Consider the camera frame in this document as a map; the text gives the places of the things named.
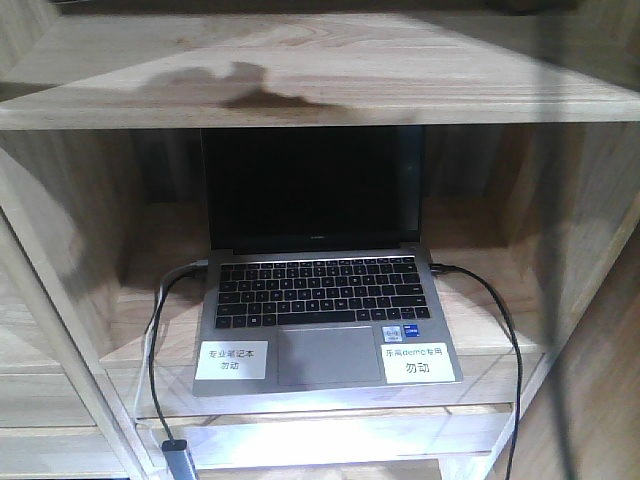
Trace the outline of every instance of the laptop screen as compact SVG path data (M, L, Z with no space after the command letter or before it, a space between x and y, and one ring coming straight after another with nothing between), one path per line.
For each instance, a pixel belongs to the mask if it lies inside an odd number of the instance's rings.
M212 248L419 240L420 126L211 129L202 144Z

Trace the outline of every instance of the black cable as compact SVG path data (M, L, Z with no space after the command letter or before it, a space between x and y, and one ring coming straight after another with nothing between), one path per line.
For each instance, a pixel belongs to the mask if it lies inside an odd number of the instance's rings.
M518 439L518 429L520 427L520 400L521 400L520 397L522 396L522 377L523 377L522 353L520 352L520 346L518 345L518 338L516 337L513 320L504 302L500 298L500 295L498 294L498 292L484 278L476 275L475 273L467 270L466 268L458 267L456 265L443 265L442 263L432 263L429 265L429 267L431 268L431 273L433 273L434 275L459 272L459 273L464 273L465 275L468 275L474 280L480 282L482 286L487 289L487 291L493 297L493 300L496 302L496 305L498 306L498 309L500 310L500 313L504 318L505 324L507 326L507 330L509 331L509 337L511 340L511 344L513 345L513 349L516 353L516 361L518 363L518 375L517 375L518 378L516 381L515 419L513 422L513 434L511 435L511 448L509 449L509 459L507 461L507 473L505 475L505 480L509 480L511 478L511 468L513 465L513 455L516 450L516 441Z
M156 392L155 376L153 373L153 362L155 357L156 340L158 338L158 329L160 326L160 314L162 313L162 307L164 306L164 302L166 301L167 296L169 295L169 291L178 282L178 280L181 280L185 277L192 277L195 275L195 273L198 270L202 270L202 269L204 269L204 267L194 266L193 269L183 272L177 277L171 279L171 281L167 284L166 288L164 289L163 295L161 295L160 298L157 299L157 305L154 308L153 315L151 316L151 319L149 320L149 324L145 329L145 331L147 331L149 327L152 328L151 345L149 347L149 357L148 357L149 385L151 387L151 397L153 398L153 404L156 408L158 418L162 423L162 427L164 428L164 431L167 433L167 437L169 437L169 440L171 441L172 444L175 444L175 439L173 437L173 433L171 432L171 429L169 428L169 425L167 424L167 421L164 418L164 415L162 414L162 409L160 408L160 402L158 401L158 395Z

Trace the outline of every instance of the white label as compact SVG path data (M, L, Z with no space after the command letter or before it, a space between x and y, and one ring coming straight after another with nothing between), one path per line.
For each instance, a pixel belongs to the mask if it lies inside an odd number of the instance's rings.
M452 382L446 343L381 345L387 383Z
M196 380L262 380L269 342L202 342Z
M382 335L384 336L384 341L387 343L402 342L402 329L399 325L382 327Z

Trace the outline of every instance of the laptop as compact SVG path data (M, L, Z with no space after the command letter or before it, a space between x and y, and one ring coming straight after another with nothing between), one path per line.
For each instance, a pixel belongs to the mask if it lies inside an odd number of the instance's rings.
M420 126L202 131L195 396L459 382L420 244Z

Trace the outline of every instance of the laptop keyboard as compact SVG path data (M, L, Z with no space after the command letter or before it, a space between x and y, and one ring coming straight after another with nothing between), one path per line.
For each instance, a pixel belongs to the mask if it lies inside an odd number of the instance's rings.
M216 328L429 318L413 257L221 265Z

